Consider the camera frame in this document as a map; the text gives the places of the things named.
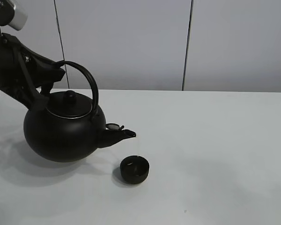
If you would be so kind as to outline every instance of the table surface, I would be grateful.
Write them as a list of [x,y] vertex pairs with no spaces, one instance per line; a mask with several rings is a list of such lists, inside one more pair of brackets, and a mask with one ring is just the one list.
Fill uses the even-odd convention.
[[[0,225],[281,225],[281,93],[99,96],[137,138],[58,164],[29,148],[26,109],[0,94]],[[150,172],[128,186],[118,166],[136,154]]]

